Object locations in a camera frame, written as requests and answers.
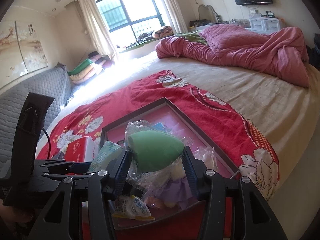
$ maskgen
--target green object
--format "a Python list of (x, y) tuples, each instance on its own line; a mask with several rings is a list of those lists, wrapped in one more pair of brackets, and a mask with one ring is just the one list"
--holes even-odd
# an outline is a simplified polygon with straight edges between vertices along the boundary
[(77, 66), (74, 70), (68, 72), (68, 75), (69, 76), (77, 75), (92, 63), (93, 63), (93, 61), (87, 58), (79, 66)]
[(153, 130), (133, 133), (128, 141), (138, 172), (159, 171), (178, 159), (184, 149), (178, 138)]
[(191, 33), (177, 33), (175, 36), (176, 37), (183, 37), (187, 41), (192, 41), (192, 42), (198, 42), (204, 45), (208, 45), (207, 41), (198, 35), (200, 31), (194, 31)]

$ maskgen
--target flower painting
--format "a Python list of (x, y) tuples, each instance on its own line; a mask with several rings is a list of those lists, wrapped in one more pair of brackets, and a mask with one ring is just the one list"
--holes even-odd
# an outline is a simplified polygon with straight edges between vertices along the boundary
[(48, 66), (32, 23), (0, 23), (0, 64), (0, 87), (20, 76)]

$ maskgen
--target windowsill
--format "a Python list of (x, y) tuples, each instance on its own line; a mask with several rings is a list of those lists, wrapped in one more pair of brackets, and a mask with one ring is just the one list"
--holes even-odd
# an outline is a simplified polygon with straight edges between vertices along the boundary
[(119, 53), (124, 53), (124, 52), (128, 52), (130, 50), (134, 50), (134, 49), (138, 49), (138, 48), (141, 48), (143, 47), (144, 45), (148, 44), (148, 43), (151, 43), (153, 41), (158, 41), (158, 40), (161, 40), (161, 39), (164, 39), (164, 38), (167, 38), (167, 37), (171, 37), (173, 35), (170, 35), (170, 36), (166, 36), (166, 37), (162, 37), (162, 38), (157, 38), (157, 39), (152, 39), (152, 40), (149, 40), (149, 41), (142, 41), (140, 43), (137, 43), (136, 45), (132, 46), (132, 47), (129, 47), (127, 49), (124, 49), (123, 51), (119, 52)]

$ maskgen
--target snack package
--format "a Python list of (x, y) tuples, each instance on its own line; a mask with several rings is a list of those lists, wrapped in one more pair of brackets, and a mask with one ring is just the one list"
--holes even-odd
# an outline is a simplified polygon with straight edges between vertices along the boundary
[(134, 195), (120, 195), (115, 201), (115, 212), (112, 214), (116, 218), (129, 218), (135, 220), (154, 220), (147, 205)]
[(98, 155), (92, 161), (88, 172), (95, 172), (106, 169), (110, 161), (118, 158), (122, 147), (116, 143), (106, 141), (100, 149)]

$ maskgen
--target human hand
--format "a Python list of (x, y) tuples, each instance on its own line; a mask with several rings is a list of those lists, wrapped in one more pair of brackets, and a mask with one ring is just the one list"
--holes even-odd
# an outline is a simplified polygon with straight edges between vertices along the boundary
[(0, 199), (0, 217), (9, 230), (14, 231), (16, 223), (27, 223), (32, 220), (31, 213), (14, 207), (4, 206), (2, 205), (2, 202), (3, 200)]

